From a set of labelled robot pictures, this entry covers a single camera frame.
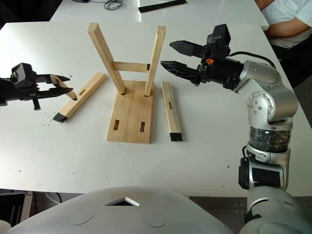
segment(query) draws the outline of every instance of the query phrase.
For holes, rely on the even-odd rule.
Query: white shirt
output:
[[[262,14],[268,23],[275,24],[298,18],[306,25],[312,27],[312,0],[275,0],[265,9]],[[307,39],[312,34],[312,28],[292,37],[270,40],[273,45],[291,48]]]

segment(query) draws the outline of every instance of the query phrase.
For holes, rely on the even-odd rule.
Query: orange component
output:
[[[213,60],[213,59],[211,59],[211,58],[206,59],[206,63],[207,63],[208,65],[213,64],[213,62],[214,62],[214,60]]]

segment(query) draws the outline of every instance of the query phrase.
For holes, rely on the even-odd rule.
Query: black rubber foot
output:
[[[57,122],[61,122],[61,123],[63,123],[66,119],[67,119],[67,117],[64,116],[64,115],[62,115],[62,114],[60,114],[60,113],[57,113],[57,114],[54,116],[54,118],[53,118],[53,120],[55,120],[55,121],[57,121]]]
[[[182,133],[170,133],[171,141],[183,141]]]

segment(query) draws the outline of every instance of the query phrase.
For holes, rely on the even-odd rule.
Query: wooden plank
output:
[[[151,93],[152,85],[154,82],[154,77],[160,57],[160,52],[162,48],[162,44],[165,39],[165,34],[166,34],[166,27],[165,26],[158,26],[157,28],[157,33],[155,37],[155,42],[154,42],[154,48],[153,48],[153,53],[152,53],[152,59],[151,59],[151,67],[150,71],[148,73],[148,78],[146,82],[146,87],[144,91],[145,96],[149,96]]]
[[[69,88],[60,78],[58,78],[58,76],[56,75],[50,75],[52,84],[54,84],[54,86],[56,87],[63,87],[63,88]],[[77,100],[76,94],[74,93],[74,91],[70,91],[68,93],[66,93],[66,95],[68,97],[70,97],[72,100]]]
[[[182,133],[177,117],[177,110],[170,82],[161,82],[162,94],[164,96],[166,116],[169,126],[171,141],[182,141]]]
[[[116,71],[112,65],[114,59],[99,25],[97,23],[91,23],[89,25],[88,33],[118,92],[120,94],[124,94],[126,86],[121,78],[119,71]]]
[[[55,116],[57,122],[64,122],[70,118],[78,108],[88,99],[88,97],[105,81],[106,76],[103,73],[96,73],[77,93],[77,101],[69,101]]]
[[[154,87],[144,96],[145,81],[125,80],[126,92],[116,95],[107,140],[150,144]]]
[[[147,63],[132,63],[132,62],[112,62],[116,71],[127,72],[149,72],[150,64]]]

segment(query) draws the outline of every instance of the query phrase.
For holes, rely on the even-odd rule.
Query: floor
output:
[[[300,105],[312,127],[312,76],[294,88]]]

